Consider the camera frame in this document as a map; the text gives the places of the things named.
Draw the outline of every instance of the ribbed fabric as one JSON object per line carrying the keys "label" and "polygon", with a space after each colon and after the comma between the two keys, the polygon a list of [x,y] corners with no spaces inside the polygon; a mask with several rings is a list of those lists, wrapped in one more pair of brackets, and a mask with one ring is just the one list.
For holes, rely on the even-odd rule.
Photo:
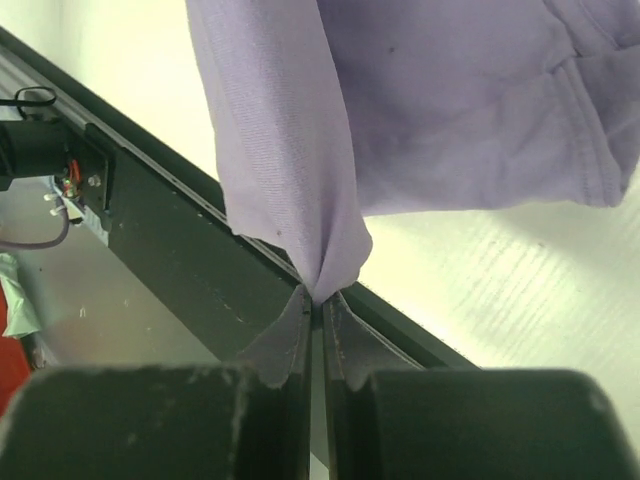
{"label": "ribbed fabric", "polygon": [[356,280],[362,214],[614,206],[637,163],[637,0],[187,4],[230,224],[317,301]]}

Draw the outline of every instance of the purple cloth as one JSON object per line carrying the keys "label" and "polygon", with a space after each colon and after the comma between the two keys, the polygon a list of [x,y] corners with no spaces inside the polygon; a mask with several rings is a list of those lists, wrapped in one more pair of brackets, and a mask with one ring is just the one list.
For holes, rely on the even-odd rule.
{"label": "purple cloth", "polygon": [[357,279],[363,214],[614,206],[640,155],[637,0],[187,5],[231,227],[317,301]]}

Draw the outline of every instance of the red object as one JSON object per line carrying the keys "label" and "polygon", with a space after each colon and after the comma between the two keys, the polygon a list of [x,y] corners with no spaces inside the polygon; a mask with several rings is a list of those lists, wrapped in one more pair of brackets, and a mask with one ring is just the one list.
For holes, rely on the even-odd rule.
{"label": "red object", "polygon": [[12,395],[29,378],[27,358],[18,340],[2,337],[7,328],[7,301],[0,286],[0,415]]}

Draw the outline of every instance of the metal frame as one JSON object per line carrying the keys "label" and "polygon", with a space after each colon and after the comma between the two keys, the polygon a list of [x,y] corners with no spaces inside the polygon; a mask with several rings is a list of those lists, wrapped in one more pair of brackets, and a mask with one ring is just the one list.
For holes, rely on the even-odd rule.
{"label": "metal frame", "polygon": [[[214,179],[2,29],[0,78],[9,91],[55,88],[59,115],[121,147],[109,248],[216,357],[234,357],[279,317],[296,272],[278,249],[231,234]],[[342,293],[356,316],[423,367],[473,367],[363,285]]]}

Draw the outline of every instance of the black cylinder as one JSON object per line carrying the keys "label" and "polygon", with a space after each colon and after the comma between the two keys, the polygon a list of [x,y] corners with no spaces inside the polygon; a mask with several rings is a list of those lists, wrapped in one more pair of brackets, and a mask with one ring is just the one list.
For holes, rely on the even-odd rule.
{"label": "black cylinder", "polygon": [[62,174],[69,163],[67,127],[53,121],[0,122],[0,185],[14,178]]}

